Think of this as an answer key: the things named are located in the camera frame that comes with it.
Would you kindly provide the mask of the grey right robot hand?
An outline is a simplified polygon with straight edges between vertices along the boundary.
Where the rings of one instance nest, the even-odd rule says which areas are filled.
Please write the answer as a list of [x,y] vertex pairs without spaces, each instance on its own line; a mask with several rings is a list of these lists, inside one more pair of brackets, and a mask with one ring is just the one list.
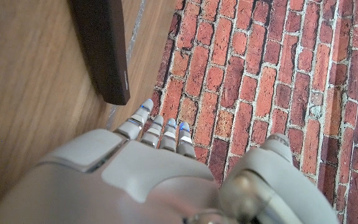
[[285,135],[247,151],[218,184],[188,123],[157,116],[144,130],[153,105],[44,156],[0,201],[0,223],[337,223]]

